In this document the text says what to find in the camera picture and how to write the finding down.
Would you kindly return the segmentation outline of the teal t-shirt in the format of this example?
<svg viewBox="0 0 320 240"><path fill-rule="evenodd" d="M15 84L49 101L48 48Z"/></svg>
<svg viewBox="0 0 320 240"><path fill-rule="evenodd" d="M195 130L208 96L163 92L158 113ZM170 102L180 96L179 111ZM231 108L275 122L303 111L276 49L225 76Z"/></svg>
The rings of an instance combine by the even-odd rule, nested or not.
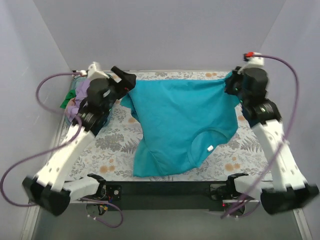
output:
<svg viewBox="0 0 320 240"><path fill-rule="evenodd" d="M162 177L198 168L238 129L239 100L225 92L225 81L138 80L121 100L141 125L133 175Z"/></svg>

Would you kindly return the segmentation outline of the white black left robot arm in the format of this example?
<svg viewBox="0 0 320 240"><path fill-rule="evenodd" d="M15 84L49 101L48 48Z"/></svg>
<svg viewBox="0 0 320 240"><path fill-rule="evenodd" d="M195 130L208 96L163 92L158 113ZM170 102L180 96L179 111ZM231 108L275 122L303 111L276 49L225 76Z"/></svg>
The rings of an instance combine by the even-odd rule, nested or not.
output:
<svg viewBox="0 0 320 240"><path fill-rule="evenodd" d="M78 157L107 124L115 102L136 86L135 74L116 66L111 68L111 72L118 79L98 70L94 63L87 71L80 71L87 82L84 99L61 143L62 147L54 150L52 157L35 176L26 177L22 182L29 199L54 216L61 215L72 201L84 197L95 200L107 197L107 182L99 175L90 173L79 180L66 179Z"/></svg>

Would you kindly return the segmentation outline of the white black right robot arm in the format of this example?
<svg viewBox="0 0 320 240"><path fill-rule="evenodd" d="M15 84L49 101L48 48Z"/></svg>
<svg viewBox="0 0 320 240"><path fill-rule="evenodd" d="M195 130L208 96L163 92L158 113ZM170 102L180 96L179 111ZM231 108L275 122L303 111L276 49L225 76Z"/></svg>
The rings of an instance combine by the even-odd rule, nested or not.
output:
<svg viewBox="0 0 320 240"><path fill-rule="evenodd" d="M299 170L288 142L284 139L282 117L277 105L266 98L268 74L257 67L237 66L225 80L225 92L236 96L242 114L261 145L272 181L247 173L232 174L226 181L227 195L242 202L245 197L258 200L264 210L275 215L303 208L320 190L309 184Z"/></svg>

